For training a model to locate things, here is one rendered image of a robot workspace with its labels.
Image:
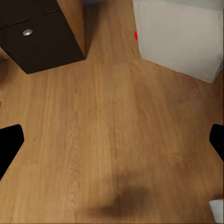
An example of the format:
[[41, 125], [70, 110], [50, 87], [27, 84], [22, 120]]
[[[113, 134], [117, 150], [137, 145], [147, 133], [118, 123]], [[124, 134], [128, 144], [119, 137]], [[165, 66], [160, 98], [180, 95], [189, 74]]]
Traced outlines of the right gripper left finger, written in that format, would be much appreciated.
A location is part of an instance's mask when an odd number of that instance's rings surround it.
[[20, 124], [0, 129], [0, 180], [24, 142]]

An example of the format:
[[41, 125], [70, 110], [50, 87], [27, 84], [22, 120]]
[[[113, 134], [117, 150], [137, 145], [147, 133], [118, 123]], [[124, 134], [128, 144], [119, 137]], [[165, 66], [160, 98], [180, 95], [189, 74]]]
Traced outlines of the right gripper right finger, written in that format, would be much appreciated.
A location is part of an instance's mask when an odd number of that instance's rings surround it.
[[214, 124], [210, 132], [209, 140], [224, 161], [224, 126]]

